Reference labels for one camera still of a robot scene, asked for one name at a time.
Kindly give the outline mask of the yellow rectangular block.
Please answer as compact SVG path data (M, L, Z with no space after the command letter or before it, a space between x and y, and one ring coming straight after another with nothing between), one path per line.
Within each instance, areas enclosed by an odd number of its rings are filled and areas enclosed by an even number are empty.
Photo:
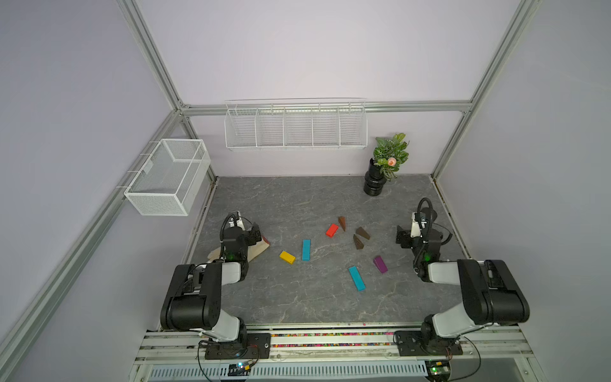
M296 257L286 251L282 251L279 258L286 261L288 264L293 264L294 261L296 261Z

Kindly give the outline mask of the dark wooden wedge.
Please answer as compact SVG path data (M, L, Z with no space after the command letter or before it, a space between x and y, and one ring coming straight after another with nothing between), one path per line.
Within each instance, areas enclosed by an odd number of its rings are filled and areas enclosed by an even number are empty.
M356 229L356 234L363 237L366 240L370 240L371 236L370 234L363 228L363 227L358 227Z
M353 236L353 242L357 250L362 250L364 248L364 243L361 241L358 235Z

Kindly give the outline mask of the reddish brown wooden wedge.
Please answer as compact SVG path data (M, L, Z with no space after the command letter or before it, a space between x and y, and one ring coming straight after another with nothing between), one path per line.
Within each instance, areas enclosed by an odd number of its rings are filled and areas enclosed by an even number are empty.
M344 216L339 216L338 223L341 226L342 230L345 232L347 228L346 219Z

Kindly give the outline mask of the red rectangular block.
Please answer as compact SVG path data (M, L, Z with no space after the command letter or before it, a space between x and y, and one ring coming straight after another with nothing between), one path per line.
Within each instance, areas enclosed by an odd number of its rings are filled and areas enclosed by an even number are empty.
M336 235L338 229L339 226L337 224L331 224L331 226L329 226L329 228L326 230L327 237L333 238Z

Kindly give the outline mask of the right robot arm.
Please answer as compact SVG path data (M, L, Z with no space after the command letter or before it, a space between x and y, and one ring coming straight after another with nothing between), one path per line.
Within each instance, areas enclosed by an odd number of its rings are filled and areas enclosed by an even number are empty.
M396 243L412 250L412 267L423 282L459 286L461 302L442 313L427 316L416 343L433 353L451 347L463 334L495 324L511 326L528 321L528 301L506 262L441 260L441 248L453 235L444 236L435 229L436 219L431 200L422 198L412 213L411 228L397 228Z

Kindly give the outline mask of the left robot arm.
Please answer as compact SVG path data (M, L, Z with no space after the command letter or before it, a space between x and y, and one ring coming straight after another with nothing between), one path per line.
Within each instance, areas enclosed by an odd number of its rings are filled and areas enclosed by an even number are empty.
M247 346L243 319L221 307L222 287L244 281L249 270L248 251L263 241L259 226L239 212L229 213L220 228L220 254L202 264L175 267L160 313L162 329L195 331L216 343Z

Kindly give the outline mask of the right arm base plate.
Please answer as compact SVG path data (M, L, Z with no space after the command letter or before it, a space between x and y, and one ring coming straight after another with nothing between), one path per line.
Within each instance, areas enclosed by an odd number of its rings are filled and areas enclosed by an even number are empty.
M450 357L463 355L458 339L428 336L413 330L398 330L393 342L401 357Z

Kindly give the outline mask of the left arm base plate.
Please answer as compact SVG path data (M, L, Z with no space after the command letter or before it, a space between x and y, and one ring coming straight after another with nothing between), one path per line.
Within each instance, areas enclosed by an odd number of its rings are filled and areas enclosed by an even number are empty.
M205 347L205 360L268 359L271 350L271 335L247 333L236 342L212 342Z

